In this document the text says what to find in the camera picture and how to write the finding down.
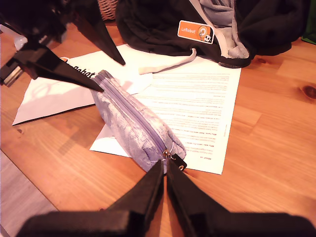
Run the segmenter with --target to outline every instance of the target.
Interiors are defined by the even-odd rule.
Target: white envelope
[[[69,59],[67,63],[87,76],[94,76],[99,71],[106,70],[130,94],[144,90],[151,84],[153,75],[140,76],[138,68],[148,59],[148,53],[132,49],[127,45],[118,46],[118,50],[126,62],[125,66],[102,51]],[[31,80],[12,125],[92,104],[94,100],[91,92],[85,87],[37,78]]]
[[[122,157],[130,157],[112,135],[112,132],[107,125],[104,125],[100,134],[93,142],[90,150],[96,152],[106,152]]]

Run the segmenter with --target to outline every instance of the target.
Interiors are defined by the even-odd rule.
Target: floor
[[[0,237],[15,237],[29,217],[56,208],[2,151],[0,159]]]

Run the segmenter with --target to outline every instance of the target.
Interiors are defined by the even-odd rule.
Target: black plastic part
[[[66,81],[103,92],[103,89],[95,81],[78,72],[58,58],[49,48],[37,42],[29,41],[15,53],[1,69],[1,81],[15,65],[19,65],[33,79],[43,77]]]
[[[187,237],[316,237],[305,218],[285,213],[230,213],[167,163],[167,191]]]
[[[98,2],[96,0],[77,0],[74,3],[76,5],[73,22],[78,30],[115,61],[125,65],[124,59],[102,20]]]
[[[141,237],[163,195],[163,165],[148,173],[108,209],[51,212],[30,218],[16,237]]]
[[[32,42],[33,46],[35,42],[44,46],[52,40],[61,43],[66,32],[66,25],[70,22],[74,22],[85,37],[111,58],[122,65],[125,64],[102,20],[97,0],[0,0],[0,23],[6,24],[14,31],[24,35],[28,42]],[[49,56],[48,53],[45,53],[46,61],[28,60],[28,57],[32,57],[32,52],[39,54],[38,49],[41,50],[41,47],[33,48],[33,51],[29,50],[28,53],[25,50],[18,51],[1,68],[0,84],[2,85],[7,76],[17,66],[20,66],[23,71],[26,71],[34,79],[37,76],[42,76],[103,91],[92,80],[88,80],[84,75],[74,72],[71,66],[65,63],[57,63],[57,59],[55,59],[57,56],[53,55],[52,52],[49,53]],[[50,60],[53,61],[53,66],[48,64]],[[16,77],[11,78],[15,80],[19,75],[20,73],[17,73]]]
[[[124,196],[113,203],[107,210],[130,210],[139,213],[144,218],[139,223],[140,235],[148,230],[150,222],[163,196],[163,164],[161,160]]]

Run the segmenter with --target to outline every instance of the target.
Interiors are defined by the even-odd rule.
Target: white drawstring
[[[171,65],[164,65],[164,66],[158,66],[158,67],[143,67],[143,68],[139,68],[138,69],[138,73],[139,75],[142,75],[142,74],[146,74],[146,73],[158,73],[162,70],[165,70],[165,69],[168,69],[168,68],[172,68],[174,66],[179,66],[181,64],[184,64],[184,63],[190,63],[192,62],[195,58],[197,57],[197,50],[195,48],[192,48],[192,54],[183,59],[183,60],[180,60],[179,62],[176,62],[176,63],[173,63]]]

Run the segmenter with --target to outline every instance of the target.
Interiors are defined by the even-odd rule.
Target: green object
[[[316,44],[316,0],[311,0],[311,7],[307,19],[307,26],[302,40]]]

